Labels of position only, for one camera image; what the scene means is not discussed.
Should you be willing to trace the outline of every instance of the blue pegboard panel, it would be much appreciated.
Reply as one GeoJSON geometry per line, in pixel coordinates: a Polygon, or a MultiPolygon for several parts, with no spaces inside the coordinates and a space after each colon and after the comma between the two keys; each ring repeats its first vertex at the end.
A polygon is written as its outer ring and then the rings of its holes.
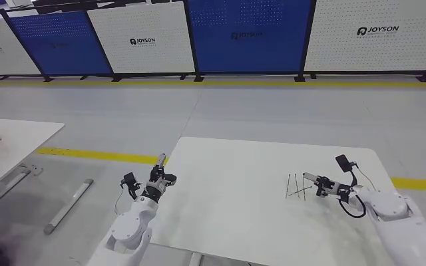
{"type": "Polygon", "coordinates": [[[297,72],[311,0],[189,0],[201,72],[297,72]]]}
{"type": "Polygon", "coordinates": [[[12,17],[11,21],[45,74],[110,73],[83,11],[12,17]]]}

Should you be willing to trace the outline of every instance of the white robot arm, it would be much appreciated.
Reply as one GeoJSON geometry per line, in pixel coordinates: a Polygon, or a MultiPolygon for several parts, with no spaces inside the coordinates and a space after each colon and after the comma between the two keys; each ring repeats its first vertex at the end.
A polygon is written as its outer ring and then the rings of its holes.
{"type": "Polygon", "coordinates": [[[318,187],[317,196],[337,195],[343,210],[350,216],[361,218],[367,214],[395,266],[426,265],[426,221],[416,203],[397,192],[371,192],[357,185],[351,168],[346,171],[345,166],[339,164],[345,172],[351,172],[355,184],[344,185],[309,173],[304,173],[304,178],[318,187]],[[351,214],[342,202],[363,213],[359,216],[351,214]]]}
{"type": "Polygon", "coordinates": [[[152,237],[149,222],[155,217],[158,201],[166,187],[176,183],[176,176],[164,173],[166,155],[161,154],[151,171],[149,182],[141,196],[136,196],[140,184],[133,173],[121,180],[121,187],[128,186],[128,192],[134,199],[130,210],[119,215],[108,233],[99,243],[87,266],[138,266],[152,237]],[[117,244],[123,245],[130,253],[118,252],[117,244]]]}

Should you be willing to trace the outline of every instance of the black cable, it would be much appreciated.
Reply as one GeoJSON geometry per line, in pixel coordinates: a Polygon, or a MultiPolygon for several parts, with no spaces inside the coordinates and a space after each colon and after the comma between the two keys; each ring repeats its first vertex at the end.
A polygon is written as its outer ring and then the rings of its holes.
{"type": "Polygon", "coordinates": [[[342,204],[342,202],[341,202],[341,200],[339,199],[339,204],[340,204],[340,207],[346,212],[346,214],[348,214],[350,217],[352,217],[352,218],[362,218],[362,217],[364,217],[365,216],[365,214],[367,213],[367,209],[365,208],[365,204],[362,202],[362,200],[358,197],[358,195],[355,195],[355,197],[359,200],[359,202],[361,203],[361,205],[362,205],[362,214],[361,215],[358,215],[358,216],[356,216],[356,215],[354,215],[354,214],[352,214],[352,213],[350,213],[350,212],[348,212],[347,211],[347,209],[345,208],[345,206],[343,206],[343,204],[342,204]]]}
{"type": "Polygon", "coordinates": [[[355,177],[355,174],[352,172],[352,170],[350,172],[351,172],[351,175],[352,175],[352,183],[351,183],[351,188],[352,188],[353,186],[356,186],[358,184],[358,180],[355,177]]]}

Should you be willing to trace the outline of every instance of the yellow stripe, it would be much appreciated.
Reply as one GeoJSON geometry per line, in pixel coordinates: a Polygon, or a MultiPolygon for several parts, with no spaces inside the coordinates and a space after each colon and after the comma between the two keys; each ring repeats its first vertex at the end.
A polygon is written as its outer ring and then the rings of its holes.
{"type": "Polygon", "coordinates": [[[320,86],[320,87],[424,87],[426,82],[325,82],[325,81],[215,81],[193,82],[189,80],[123,80],[110,81],[85,81],[85,80],[54,80],[52,82],[2,80],[0,86],[320,86]]]}
{"type": "Polygon", "coordinates": [[[406,190],[426,190],[426,180],[411,178],[392,178],[393,185],[396,188],[406,190]]]}
{"type": "Polygon", "coordinates": [[[60,148],[39,148],[38,154],[58,155],[68,157],[78,157],[96,160],[134,162],[138,164],[155,164],[158,156],[137,155],[137,154],[116,154],[112,152],[96,152],[92,150],[71,150],[60,148]]]}
{"type": "MultiPolygon", "coordinates": [[[[68,157],[78,157],[86,159],[133,162],[138,164],[155,164],[157,156],[137,155],[137,154],[116,154],[112,152],[96,152],[92,150],[72,150],[61,148],[39,148],[38,154],[58,155],[68,157]]],[[[396,188],[406,190],[426,190],[426,180],[411,178],[391,178],[396,188]]]]}

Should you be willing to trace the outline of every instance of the black metal frame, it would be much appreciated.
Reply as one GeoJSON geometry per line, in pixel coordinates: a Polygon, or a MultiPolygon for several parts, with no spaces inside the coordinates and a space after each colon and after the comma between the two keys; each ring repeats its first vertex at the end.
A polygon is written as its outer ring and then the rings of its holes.
{"type": "Polygon", "coordinates": [[[3,17],[3,19],[5,20],[6,24],[9,26],[9,28],[11,29],[11,31],[13,32],[13,34],[16,36],[16,38],[18,39],[19,43],[22,45],[22,47],[24,48],[25,52],[29,55],[29,57],[31,58],[31,60],[34,62],[34,65],[37,67],[37,69],[39,70],[39,72],[41,73],[41,76],[43,78],[45,78],[45,82],[51,82],[53,79],[50,78],[49,76],[47,76],[44,72],[43,69],[41,69],[39,63],[35,60],[34,56],[29,52],[28,47],[25,45],[25,43],[23,42],[22,38],[19,36],[19,34],[17,34],[17,30],[15,28],[15,26],[13,25],[13,23],[10,20],[10,17],[7,14],[7,11],[4,9],[0,9],[0,14],[3,17]]]}
{"type": "MultiPolygon", "coordinates": [[[[120,0],[112,0],[114,3],[119,3],[120,0]]],[[[305,81],[304,75],[309,74],[312,79],[316,79],[317,75],[319,74],[420,74],[421,76],[418,76],[417,79],[421,82],[426,82],[426,70],[390,70],[390,71],[305,71],[305,64],[306,64],[306,57],[308,55],[308,47],[310,43],[310,36],[312,31],[312,26],[314,23],[314,15],[315,15],[315,9],[316,9],[316,3],[317,0],[311,0],[311,6],[308,13],[308,23],[306,27],[306,33],[305,33],[305,40],[304,40],[304,47],[302,51],[302,60],[300,64],[299,71],[259,71],[259,72],[246,72],[246,71],[237,71],[237,72],[200,72],[199,66],[198,66],[198,59],[196,54],[196,48],[195,48],[195,42],[194,42],[194,33],[192,30],[192,23],[190,20],[190,7],[188,4],[188,0],[172,0],[175,1],[182,1],[184,4],[184,10],[185,10],[185,16],[186,16],[186,24],[188,26],[188,34],[190,39],[190,46],[192,51],[192,60],[194,62],[194,72],[155,72],[155,73],[114,73],[111,64],[108,60],[108,57],[105,53],[105,50],[103,49],[103,46],[101,44],[101,41],[99,40],[98,35],[96,34],[95,28],[93,27],[92,21],[90,20],[90,17],[87,13],[87,8],[85,8],[85,3],[109,3],[111,0],[94,0],[94,1],[86,1],[86,2],[76,2],[76,3],[65,3],[65,4],[58,4],[58,5],[45,5],[45,6],[37,6],[37,7],[24,7],[20,9],[11,9],[11,10],[4,10],[0,9],[1,16],[5,19],[5,22],[8,24],[9,28],[12,30],[13,34],[16,36],[22,47],[25,49],[27,54],[30,56],[31,60],[34,62],[35,66],[38,68],[41,74],[0,74],[3,78],[0,78],[0,80],[6,79],[10,76],[22,76],[22,77],[43,77],[45,79],[45,82],[52,81],[53,76],[80,76],[81,80],[86,79],[88,76],[96,76],[96,77],[109,77],[112,78],[113,82],[118,82],[122,78],[145,78],[145,77],[156,77],[156,76],[180,76],[181,80],[184,80],[188,75],[194,75],[195,79],[194,82],[201,82],[203,81],[204,77],[206,75],[225,75],[225,76],[232,76],[232,75],[297,75],[294,77],[294,80],[296,82],[303,82],[305,81]],[[70,7],[70,6],[76,6],[81,7],[81,11],[85,12],[85,15],[89,21],[90,28],[93,31],[94,36],[96,37],[97,43],[100,46],[100,49],[102,51],[102,54],[108,63],[108,67],[110,69],[109,74],[105,73],[84,73],[84,74],[47,74],[43,72],[43,69],[39,65],[39,63],[35,60],[34,56],[29,52],[28,47],[24,44],[23,40],[17,34],[16,28],[13,26],[13,24],[10,21],[10,18],[8,16],[8,12],[15,12],[15,11],[25,11],[25,10],[33,10],[33,9],[42,9],[42,8],[52,8],[52,7],[70,7]]],[[[98,9],[105,9],[105,8],[114,8],[115,5],[111,5],[111,7],[103,6],[99,7],[98,9]]]]}
{"type": "Polygon", "coordinates": [[[299,69],[298,76],[294,78],[294,81],[296,82],[305,81],[304,71],[305,71],[306,57],[308,56],[309,41],[311,39],[312,26],[314,25],[314,15],[315,15],[316,6],[317,6],[317,0],[311,0],[311,6],[309,8],[309,13],[308,13],[308,23],[306,25],[306,32],[305,32],[304,49],[302,51],[302,59],[300,61],[300,69],[299,69]]]}
{"type": "MultiPolygon", "coordinates": [[[[92,21],[90,20],[89,14],[87,13],[87,9],[85,8],[84,4],[85,3],[109,3],[111,2],[111,0],[95,0],[95,1],[86,1],[86,2],[77,2],[77,3],[65,3],[65,4],[58,4],[58,5],[46,5],[46,6],[37,6],[37,7],[24,7],[24,8],[19,8],[19,9],[10,9],[10,10],[4,10],[4,9],[0,9],[0,13],[3,16],[3,18],[5,19],[6,23],[8,24],[9,28],[12,30],[13,34],[17,37],[18,41],[20,42],[20,44],[24,47],[25,52],[27,52],[27,54],[30,56],[31,60],[34,62],[34,64],[36,65],[36,67],[38,68],[38,70],[40,71],[41,74],[37,75],[26,75],[26,74],[22,74],[22,75],[12,75],[12,74],[0,74],[0,76],[2,76],[2,79],[6,79],[10,76],[33,76],[33,77],[39,77],[42,76],[45,78],[45,82],[50,82],[53,80],[53,78],[51,78],[52,76],[80,76],[81,80],[86,79],[88,76],[96,76],[96,77],[110,77],[112,78],[112,82],[118,82],[120,81],[122,78],[145,78],[145,77],[156,77],[156,76],[180,76],[182,77],[187,77],[188,75],[195,75],[195,82],[200,82],[203,81],[204,78],[202,78],[200,76],[200,72],[198,71],[198,61],[197,61],[197,57],[196,57],[196,53],[195,53],[195,46],[194,46],[194,36],[192,34],[192,27],[191,27],[191,23],[189,20],[189,8],[188,8],[188,2],[187,0],[181,0],[184,4],[184,10],[185,10],[185,16],[186,16],[186,20],[187,20],[187,25],[188,25],[188,34],[190,37],[190,45],[191,45],[191,50],[192,50],[192,59],[194,61],[194,68],[195,71],[194,72],[152,72],[152,73],[115,73],[111,67],[111,64],[108,60],[107,54],[105,53],[105,50],[101,44],[101,41],[99,40],[98,35],[96,34],[95,28],[93,27],[92,21]],[[108,68],[110,70],[110,73],[105,74],[105,73],[79,73],[79,74],[47,74],[44,73],[40,64],[35,60],[34,56],[29,52],[29,49],[27,48],[27,46],[24,44],[23,40],[21,39],[21,37],[19,36],[19,34],[17,33],[16,28],[13,26],[13,24],[10,22],[10,18],[8,16],[7,13],[9,12],[16,12],[16,11],[25,11],[25,10],[34,10],[34,9],[42,9],[42,8],[52,8],[52,7],[58,7],[59,9],[61,7],[70,7],[70,6],[75,6],[75,7],[82,7],[81,11],[83,11],[85,13],[85,16],[89,22],[89,27],[91,28],[91,30],[93,31],[93,35],[95,36],[97,43],[101,49],[101,52],[108,64],[108,68]]],[[[103,7],[99,7],[98,9],[105,9],[108,8],[108,6],[103,6],[103,7]]]]}

